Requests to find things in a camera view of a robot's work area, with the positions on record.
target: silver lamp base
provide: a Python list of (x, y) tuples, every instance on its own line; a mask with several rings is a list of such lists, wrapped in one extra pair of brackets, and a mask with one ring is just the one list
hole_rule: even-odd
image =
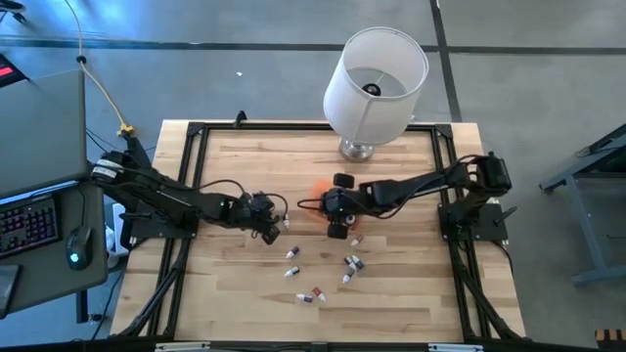
[(339, 141), (339, 153), (351, 162), (363, 162), (372, 157), (374, 146), (352, 143), (345, 138)]

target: white lampshade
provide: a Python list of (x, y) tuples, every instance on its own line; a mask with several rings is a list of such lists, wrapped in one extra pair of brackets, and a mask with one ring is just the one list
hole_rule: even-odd
[[(391, 142), (406, 129), (427, 74), (426, 55), (409, 35), (361, 30), (346, 43), (324, 95), (326, 118), (354, 144)], [(380, 96), (363, 90), (369, 83), (380, 87)]]

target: small vial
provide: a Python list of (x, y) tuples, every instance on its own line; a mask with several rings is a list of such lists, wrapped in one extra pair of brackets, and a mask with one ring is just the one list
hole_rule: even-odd
[(348, 271), (343, 276), (343, 283), (347, 284), (350, 281), (350, 279), (352, 279), (352, 276), (354, 275), (354, 273), (356, 273), (356, 270), (352, 268), (348, 268)]
[(297, 273), (299, 273), (299, 272), (300, 272), (300, 268), (298, 268), (298, 267), (293, 267), (293, 268), (291, 268), (291, 269), (287, 270), (287, 272), (285, 273), (285, 277), (286, 277), (286, 278), (288, 278), (288, 277), (292, 277), (293, 275), (295, 275), (295, 274), (297, 274)]
[(313, 293), (315, 293), (315, 295), (318, 298), (320, 298), (322, 300), (322, 302), (326, 302), (326, 296), (324, 295), (324, 293), (322, 293), (322, 291), (319, 288), (314, 287), (313, 288)]
[(347, 265), (351, 269), (357, 270), (356, 264), (354, 264), (354, 261), (352, 261), (352, 257), (350, 257), (349, 255), (343, 258), (343, 262), (345, 263), (345, 265)]
[(290, 249), (290, 251), (287, 253), (287, 255), (285, 256), (287, 259), (291, 259), (293, 258), (296, 254), (298, 254), (300, 252), (300, 248), (298, 248), (297, 246), (295, 246), (294, 248)]
[(296, 295), (297, 299), (301, 300), (302, 302), (306, 302), (306, 303), (311, 303), (313, 302), (313, 296), (310, 294), (302, 294), (299, 293)]
[(352, 240), (350, 246), (357, 246), (363, 240), (363, 235), (357, 236), (356, 239)]
[(356, 255), (352, 255), (352, 261), (354, 262), (354, 265), (356, 265), (357, 269), (361, 270), (365, 268), (363, 261), (361, 261), (361, 259), (359, 259)]

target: wooden tabletop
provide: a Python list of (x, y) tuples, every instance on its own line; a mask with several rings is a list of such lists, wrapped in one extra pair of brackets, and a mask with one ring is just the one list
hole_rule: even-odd
[[(186, 120), (163, 122), (154, 166), (178, 176)], [(482, 154), (474, 123), (452, 124), (457, 154)], [(191, 249), (176, 338), (265, 341), (461, 341), (461, 327), (447, 244), (439, 234), (438, 195), (416, 198), (389, 220), (363, 218), (357, 247), (331, 240), (326, 225), (312, 220), (296, 202), (308, 198), (312, 185), (337, 172), (360, 182), (406, 179), (434, 170), (430, 137), (407, 132), (380, 146), (366, 163), (344, 161), (333, 131), (212, 131), (201, 182), (232, 178), (248, 192), (279, 193), (290, 203), (291, 227), (273, 245), (253, 240), (249, 232), (201, 224)], [(193, 175), (195, 143), (190, 162)], [(238, 195), (232, 185), (204, 192)], [(283, 206), (277, 202), (280, 211)], [(155, 289), (163, 240), (148, 240), (134, 250), (113, 320), (112, 333), (123, 330)], [(291, 247), (300, 253), (285, 259)], [(524, 335), (509, 262), (490, 242), (476, 244), (483, 289), (501, 316)], [(342, 258), (359, 256), (366, 267), (343, 285)], [(301, 273), (285, 279), (297, 265)], [(295, 298), (317, 286), (328, 303), (307, 304)], [(171, 291), (161, 314), (164, 326)], [(474, 329), (475, 305), (469, 299)]]

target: concrete floor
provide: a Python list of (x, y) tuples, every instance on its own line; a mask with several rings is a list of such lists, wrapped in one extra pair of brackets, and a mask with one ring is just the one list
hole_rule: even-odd
[[(0, 23), (10, 39), (75, 38), (61, 0), (25, 1), (29, 25)], [(163, 42), (342, 44), (354, 32), (388, 25), (420, 44), (437, 40), (428, 0), (108, 0), (71, 1), (88, 38)], [(619, 0), (440, 0), (449, 45), (624, 47), (626, 3)], [(75, 49), (0, 46), (27, 75), (76, 69)], [(146, 147), (166, 118), (323, 118), (322, 96), (339, 52), (89, 49), (93, 72), (109, 89)], [(415, 115), (451, 121), (439, 54)], [(477, 122), (485, 150), (507, 161), (514, 188), (501, 199), (508, 220), (515, 285), (527, 334), (594, 346), (594, 329), (626, 327), (626, 280), (574, 287), (570, 276), (591, 259), (569, 198), (537, 184), (574, 161), (573, 153), (624, 123), (622, 56), (451, 55), (463, 121)], [(87, 84), (87, 124), (122, 147), (104, 97)], [(89, 145), (91, 159), (100, 151)], [(100, 312), (109, 282), (90, 290)], [(0, 322), (0, 346), (88, 338), (73, 322), (73, 298)], [(108, 333), (106, 321), (99, 334)]]

